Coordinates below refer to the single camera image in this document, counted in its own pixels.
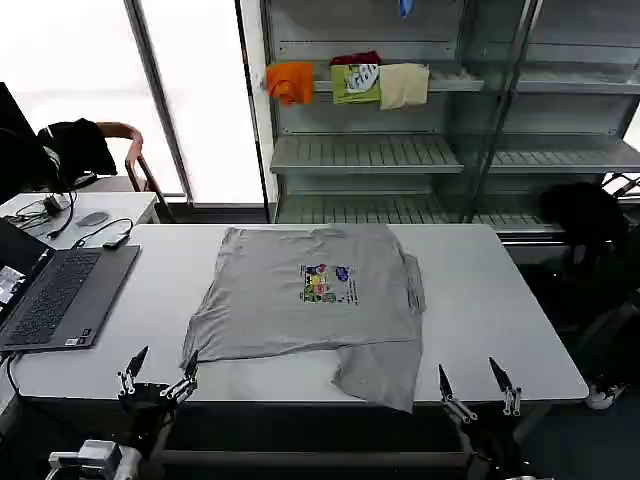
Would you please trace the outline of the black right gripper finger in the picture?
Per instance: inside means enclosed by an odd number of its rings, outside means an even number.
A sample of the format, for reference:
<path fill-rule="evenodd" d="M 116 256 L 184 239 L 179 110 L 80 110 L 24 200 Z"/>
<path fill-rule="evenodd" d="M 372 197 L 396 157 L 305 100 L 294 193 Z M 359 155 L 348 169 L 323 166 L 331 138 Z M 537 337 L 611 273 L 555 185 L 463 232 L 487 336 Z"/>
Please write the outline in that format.
<path fill-rule="evenodd" d="M 489 358 L 490 368 L 504 395 L 503 414 L 505 416 L 519 416 L 521 414 L 522 389 L 512 384 L 507 372 L 492 358 Z"/>
<path fill-rule="evenodd" d="M 478 420 L 478 415 L 467 407 L 454 393 L 449 378 L 441 364 L 438 365 L 439 388 L 441 403 L 444 407 L 462 423 L 471 423 Z"/>

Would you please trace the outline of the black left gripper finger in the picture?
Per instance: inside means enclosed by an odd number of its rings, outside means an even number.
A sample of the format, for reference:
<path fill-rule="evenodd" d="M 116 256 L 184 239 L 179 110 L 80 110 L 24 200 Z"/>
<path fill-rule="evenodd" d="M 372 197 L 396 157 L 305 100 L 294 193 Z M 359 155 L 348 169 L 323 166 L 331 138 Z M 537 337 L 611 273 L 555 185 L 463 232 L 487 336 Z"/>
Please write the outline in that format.
<path fill-rule="evenodd" d="M 198 354 L 195 350 L 184 369 L 183 378 L 177 383 L 165 388 L 160 396 L 166 399 L 186 399 L 197 388 Z"/>
<path fill-rule="evenodd" d="M 120 380 L 119 398 L 125 398 L 135 393 L 135 380 L 145 361 L 148 350 L 149 346 L 144 346 L 131 358 L 126 368 L 122 372 L 117 373 Z"/>

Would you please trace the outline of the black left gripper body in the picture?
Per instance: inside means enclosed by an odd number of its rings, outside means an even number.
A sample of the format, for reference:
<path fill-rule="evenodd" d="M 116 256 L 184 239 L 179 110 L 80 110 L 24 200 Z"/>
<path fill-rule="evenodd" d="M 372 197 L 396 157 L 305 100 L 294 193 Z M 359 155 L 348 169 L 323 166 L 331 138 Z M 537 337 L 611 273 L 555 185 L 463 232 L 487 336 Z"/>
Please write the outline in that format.
<path fill-rule="evenodd" d="M 175 416 L 176 402 L 160 393 L 168 384 L 135 383 L 133 392 L 118 394 L 121 407 L 128 416 L 122 437 L 123 445 L 134 448 L 148 458 L 163 429 Z"/>

